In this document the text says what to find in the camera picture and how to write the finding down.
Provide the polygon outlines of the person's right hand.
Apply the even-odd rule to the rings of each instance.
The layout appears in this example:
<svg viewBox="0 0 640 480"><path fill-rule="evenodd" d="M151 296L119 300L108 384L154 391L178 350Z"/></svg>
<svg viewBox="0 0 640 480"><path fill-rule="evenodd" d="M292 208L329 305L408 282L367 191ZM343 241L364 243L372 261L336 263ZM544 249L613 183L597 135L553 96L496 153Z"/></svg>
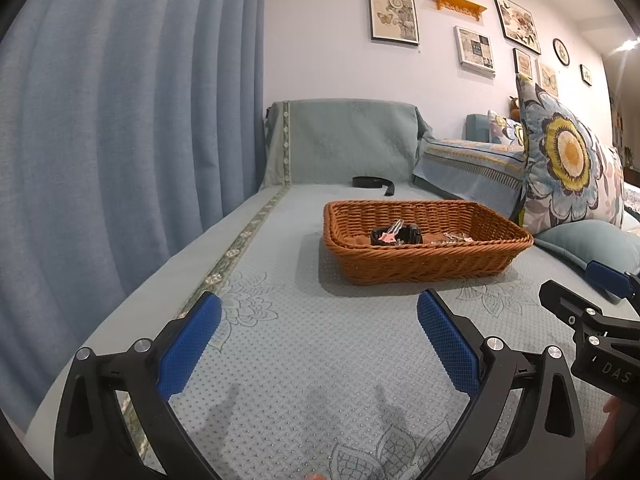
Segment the person's right hand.
<svg viewBox="0 0 640 480"><path fill-rule="evenodd" d="M587 453L587 478L592 479L610 459L616 442L617 419L623 402L611 396L604 404L603 411L608 415L600 434L596 437Z"/></svg>

